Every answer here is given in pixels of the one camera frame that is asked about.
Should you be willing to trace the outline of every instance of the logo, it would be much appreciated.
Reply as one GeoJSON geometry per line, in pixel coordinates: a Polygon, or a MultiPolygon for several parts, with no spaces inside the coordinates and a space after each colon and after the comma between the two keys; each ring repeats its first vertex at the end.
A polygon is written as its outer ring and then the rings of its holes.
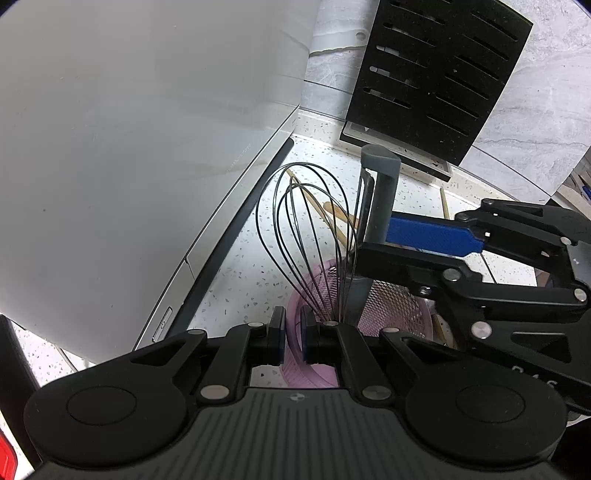
{"type": "Polygon", "coordinates": [[[298,402],[301,402],[302,400],[305,400],[306,396],[304,394],[298,392],[298,393],[291,394],[287,398],[289,398],[291,401],[298,403],[298,402]]]}

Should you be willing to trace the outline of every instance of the silver rivet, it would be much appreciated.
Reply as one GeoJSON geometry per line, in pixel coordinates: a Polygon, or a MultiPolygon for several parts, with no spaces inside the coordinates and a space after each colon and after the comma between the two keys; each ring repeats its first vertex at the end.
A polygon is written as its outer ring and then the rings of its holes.
{"type": "Polygon", "coordinates": [[[365,387],[361,393],[368,400],[386,400],[392,395],[390,389],[388,387],[383,387],[382,385],[365,387]]]}
{"type": "Polygon", "coordinates": [[[455,268],[447,268],[443,271],[443,278],[449,281],[458,281],[462,277],[459,270],[455,268]]]}
{"type": "Polygon", "coordinates": [[[582,288],[575,288],[574,298],[576,298],[578,301],[587,301],[587,294],[582,288]]]}
{"type": "Polygon", "coordinates": [[[222,400],[230,394],[230,389],[224,385],[206,385],[200,393],[208,400],[222,400]]]}
{"type": "Polygon", "coordinates": [[[472,335],[480,340],[484,340],[491,336],[492,327],[486,322],[474,322],[470,328],[472,335]]]}

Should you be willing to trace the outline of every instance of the pink plastic colander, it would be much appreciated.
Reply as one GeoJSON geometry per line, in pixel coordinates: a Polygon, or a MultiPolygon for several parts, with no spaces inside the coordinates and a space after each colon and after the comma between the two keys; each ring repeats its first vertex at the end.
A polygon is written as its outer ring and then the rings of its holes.
{"type": "MultiPolygon", "coordinates": [[[[320,290],[316,295],[318,304],[329,304],[328,298],[336,296],[336,260],[330,260],[324,263],[324,266],[317,265],[312,273],[320,290]],[[324,280],[323,268],[327,272],[328,282],[324,280]],[[325,302],[319,301],[320,296],[325,299],[325,302]]],[[[311,277],[307,277],[305,281],[309,285],[312,283],[311,277]]],[[[333,367],[308,365],[303,361],[299,312],[305,303],[302,296],[294,291],[290,297],[285,318],[289,348],[285,349],[281,373],[290,388],[337,387],[338,381],[333,367]]],[[[431,315],[425,301],[411,295],[406,287],[377,280],[374,281],[369,292],[358,327],[364,335],[368,336],[378,336],[380,330],[385,327],[397,327],[427,340],[433,340],[431,315]]]]}

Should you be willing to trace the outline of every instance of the gray marble backsplash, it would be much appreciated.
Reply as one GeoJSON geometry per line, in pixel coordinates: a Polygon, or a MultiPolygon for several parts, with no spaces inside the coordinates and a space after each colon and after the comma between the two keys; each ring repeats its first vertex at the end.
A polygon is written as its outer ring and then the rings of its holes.
{"type": "MultiPolygon", "coordinates": [[[[322,0],[315,34],[371,29],[378,0],[322,0]]],[[[532,32],[460,165],[511,196],[542,203],[591,145],[591,18],[573,0],[505,0],[532,32]]],[[[302,106],[344,118],[363,50],[312,55],[302,106]]]]}

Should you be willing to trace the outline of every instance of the red light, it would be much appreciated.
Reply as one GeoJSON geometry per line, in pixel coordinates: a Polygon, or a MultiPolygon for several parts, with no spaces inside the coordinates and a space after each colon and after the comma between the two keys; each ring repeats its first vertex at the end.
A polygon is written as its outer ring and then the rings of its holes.
{"type": "Polygon", "coordinates": [[[0,479],[14,480],[17,472],[17,454],[0,431],[0,479]]]}

